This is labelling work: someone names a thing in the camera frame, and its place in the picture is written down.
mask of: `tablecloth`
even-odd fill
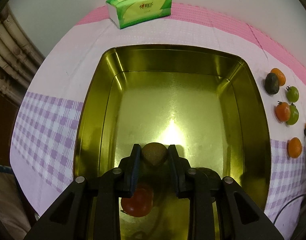
[[[100,7],[77,23],[54,47],[37,71],[19,109],[11,140],[10,160],[20,186],[41,215],[72,181],[77,126],[85,96],[101,58],[109,48],[134,44],[182,44],[221,50],[242,57],[259,87],[266,110],[272,168],[265,213],[273,221],[290,199],[306,189],[306,68],[260,30],[206,8],[176,4],[172,15],[119,30]],[[269,96],[262,81],[274,67],[286,85],[300,92],[298,122],[292,127],[274,115],[283,92]],[[287,157],[287,140],[298,137],[303,152]],[[298,199],[285,209],[276,226],[285,239],[295,227]]]

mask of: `wall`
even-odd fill
[[[32,42],[46,56],[78,20],[106,0],[10,0]],[[306,11],[298,0],[173,0],[245,21],[282,44],[306,66]]]
[[[18,107],[0,95],[0,164],[10,166],[9,149]]]

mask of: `black cable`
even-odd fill
[[[283,209],[284,209],[287,205],[289,205],[289,204],[292,203],[293,201],[297,200],[298,198],[304,197],[305,195],[306,195],[306,194],[301,194],[301,195],[299,195],[299,196],[293,198],[292,200],[290,200],[288,203],[286,203],[286,204],[283,206],[283,208],[281,208],[281,210],[280,210],[280,211],[278,212],[278,214],[276,215],[273,224],[275,225],[275,222],[278,220],[279,215],[281,214],[281,212],[283,211]]]

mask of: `screw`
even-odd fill
[[[189,168],[189,169],[188,169],[188,174],[191,174],[191,175],[196,174],[196,169],[194,169],[194,168]]]
[[[225,177],[224,181],[228,184],[231,184],[233,182],[233,179],[231,177]]]
[[[39,216],[37,213],[35,213],[35,219],[36,219],[36,221],[37,221],[38,219],[40,219],[40,216]]]
[[[78,177],[75,179],[75,181],[76,181],[77,183],[82,183],[84,180],[85,180],[85,178],[84,178],[83,176],[78,176]]]
[[[112,172],[113,172],[114,174],[120,174],[120,173],[122,172],[122,170],[121,170],[120,168],[114,168],[114,169],[112,170]]]

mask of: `gold metal tray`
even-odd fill
[[[134,143],[149,142],[175,144],[192,167],[232,176],[264,209],[269,131],[258,87],[240,57],[159,44],[106,51],[82,111],[74,176],[101,176],[129,156]],[[163,170],[148,176],[168,193],[145,217],[121,212],[122,239],[187,239],[189,201],[175,197]]]

